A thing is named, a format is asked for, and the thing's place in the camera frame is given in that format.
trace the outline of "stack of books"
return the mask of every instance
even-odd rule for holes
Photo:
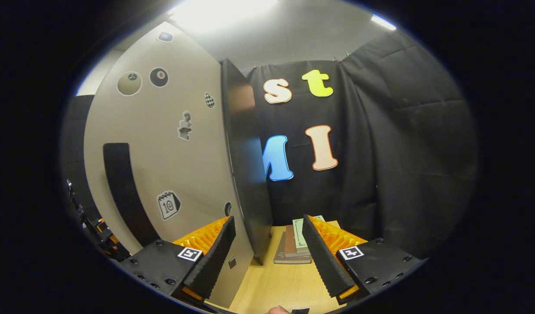
[[[273,262],[275,264],[309,264],[312,256],[302,235],[303,219],[294,219],[281,236]]]

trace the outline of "table surface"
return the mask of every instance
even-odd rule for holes
[[[337,221],[329,223],[339,227]],[[279,305],[289,312],[309,308],[309,314],[324,314],[345,306],[329,297],[314,261],[309,264],[273,263],[285,230],[285,226],[271,227],[272,237],[263,266],[252,261],[231,307],[212,305],[238,314],[265,314]]]

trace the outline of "green book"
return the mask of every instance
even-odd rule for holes
[[[317,218],[321,221],[325,221],[321,215],[314,216],[314,218]],[[303,218],[293,219],[293,229],[295,231],[295,245],[296,245],[297,252],[305,252],[308,250],[308,245],[306,243],[306,240],[304,240],[304,236],[302,235],[303,223],[304,223]]]

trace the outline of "black fabric backdrop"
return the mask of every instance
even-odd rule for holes
[[[317,69],[334,92],[310,93],[302,75]],[[284,78],[293,98],[270,104],[263,84]],[[463,216],[477,177],[469,106],[453,78],[399,31],[365,44],[342,62],[300,61],[253,69],[262,149],[286,135],[287,181],[267,179],[275,225],[304,213],[337,219],[364,239],[384,236],[425,258]],[[329,125],[333,169],[312,169],[304,131]]]
[[[329,75],[325,87],[333,94],[317,97],[302,76],[311,70]],[[285,103],[270,104],[263,84],[284,78],[293,97]],[[375,172],[370,132],[353,82],[334,61],[298,61],[265,65],[252,70],[248,81],[254,88],[256,108],[261,117],[262,149],[269,137],[287,136],[285,152],[294,177],[287,181],[267,179],[274,225],[289,225],[304,213],[338,220],[343,228],[363,237],[377,236],[375,227]],[[306,129],[329,125],[329,141],[338,165],[315,171],[314,149]]]

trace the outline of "blue letter m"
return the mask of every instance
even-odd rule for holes
[[[275,135],[267,139],[266,147],[263,149],[263,168],[267,175],[271,165],[271,174],[269,175],[271,181],[289,180],[294,176],[287,163],[285,143],[287,143],[285,135]]]

